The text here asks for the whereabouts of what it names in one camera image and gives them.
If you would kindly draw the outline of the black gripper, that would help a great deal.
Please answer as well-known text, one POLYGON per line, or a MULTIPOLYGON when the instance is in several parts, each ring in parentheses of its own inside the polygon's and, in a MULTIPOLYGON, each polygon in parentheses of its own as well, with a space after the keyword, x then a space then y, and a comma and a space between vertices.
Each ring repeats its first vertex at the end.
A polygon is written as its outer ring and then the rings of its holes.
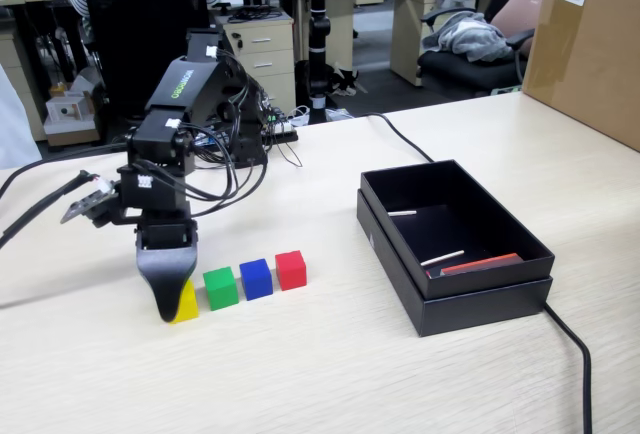
POLYGON ((196 266, 197 223, 189 208, 143 210, 136 224, 136 263, 161 319, 176 319, 180 296, 196 266))

